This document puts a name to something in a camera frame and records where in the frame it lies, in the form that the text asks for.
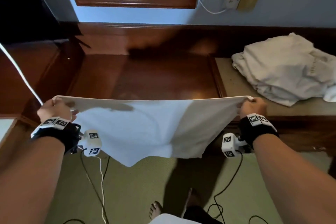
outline foot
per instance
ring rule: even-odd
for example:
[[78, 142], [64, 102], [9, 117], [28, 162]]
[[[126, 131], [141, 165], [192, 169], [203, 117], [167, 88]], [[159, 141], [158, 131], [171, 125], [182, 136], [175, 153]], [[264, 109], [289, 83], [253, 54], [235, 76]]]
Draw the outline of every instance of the foot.
[[162, 213], [162, 206], [158, 201], [155, 201], [149, 210], [149, 218], [153, 220], [154, 218], [158, 217]]
[[185, 204], [186, 207], [190, 206], [200, 206], [201, 205], [201, 199], [197, 191], [193, 188], [190, 188], [187, 203]]

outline person's left forearm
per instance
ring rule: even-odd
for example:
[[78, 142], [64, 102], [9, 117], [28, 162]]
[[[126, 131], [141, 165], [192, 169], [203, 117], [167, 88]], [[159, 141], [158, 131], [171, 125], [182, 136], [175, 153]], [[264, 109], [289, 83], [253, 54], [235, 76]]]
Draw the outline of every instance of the person's left forearm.
[[0, 175], [1, 223], [44, 223], [60, 175], [64, 145], [33, 141]]

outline wall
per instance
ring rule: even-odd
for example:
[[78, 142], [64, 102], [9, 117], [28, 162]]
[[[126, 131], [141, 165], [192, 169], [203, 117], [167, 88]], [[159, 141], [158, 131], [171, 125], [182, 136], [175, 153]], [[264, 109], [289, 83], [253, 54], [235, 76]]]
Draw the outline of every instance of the wall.
[[[84, 7], [76, 6], [74, 0], [46, 2], [61, 21], [336, 27], [334, 0], [259, 0], [251, 12], [229, 10], [219, 15], [209, 14], [200, 6], [196, 10], [146, 9]], [[204, 0], [204, 3], [208, 9], [218, 11], [223, 0]]]
[[0, 141], [6, 134], [13, 121], [13, 119], [0, 119]]

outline forearm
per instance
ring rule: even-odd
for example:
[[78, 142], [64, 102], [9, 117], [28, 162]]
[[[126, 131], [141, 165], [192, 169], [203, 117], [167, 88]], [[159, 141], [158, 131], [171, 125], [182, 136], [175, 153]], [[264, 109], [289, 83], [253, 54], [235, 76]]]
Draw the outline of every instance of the forearm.
[[44, 223], [60, 175], [64, 145], [39, 138], [0, 175], [2, 223]]
[[270, 134], [253, 143], [266, 187], [285, 224], [334, 223], [336, 180]]

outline pile of white fabric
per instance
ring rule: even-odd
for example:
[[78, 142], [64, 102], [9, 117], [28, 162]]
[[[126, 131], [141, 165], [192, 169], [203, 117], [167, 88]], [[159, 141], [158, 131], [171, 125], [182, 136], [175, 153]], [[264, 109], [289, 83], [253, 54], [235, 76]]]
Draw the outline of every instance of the pile of white fabric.
[[312, 97], [336, 102], [336, 57], [290, 33], [245, 46], [233, 67], [264, 97], [286, 106]]

